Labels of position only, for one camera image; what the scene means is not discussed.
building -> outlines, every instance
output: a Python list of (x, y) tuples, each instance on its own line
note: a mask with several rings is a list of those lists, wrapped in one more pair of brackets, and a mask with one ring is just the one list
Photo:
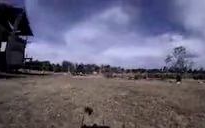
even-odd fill
[(29, 36), (33, 33), (25, 10), (0, 3), (0, 70), (22, 67)]

cloud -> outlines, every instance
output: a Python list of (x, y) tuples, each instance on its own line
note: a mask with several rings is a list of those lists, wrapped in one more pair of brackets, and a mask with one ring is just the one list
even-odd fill
[(159, 68), (183, 45), (205, 67), (205, 0), (96, 1), (26, 1), (35, 34), (27, 53), (56, 63)]

house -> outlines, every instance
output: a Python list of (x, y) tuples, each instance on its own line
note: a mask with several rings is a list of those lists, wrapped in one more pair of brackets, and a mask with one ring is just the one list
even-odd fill
[(29, 36), (33, 33), (25, 10), (0, 3), (0, 70), (22, 67)]

dry grass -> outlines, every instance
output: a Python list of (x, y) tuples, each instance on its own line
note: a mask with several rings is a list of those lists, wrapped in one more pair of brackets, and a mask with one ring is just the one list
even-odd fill
[(64, 75), (0, 80), (0, 128), (205, 128), (205, 83), (70, 78)]

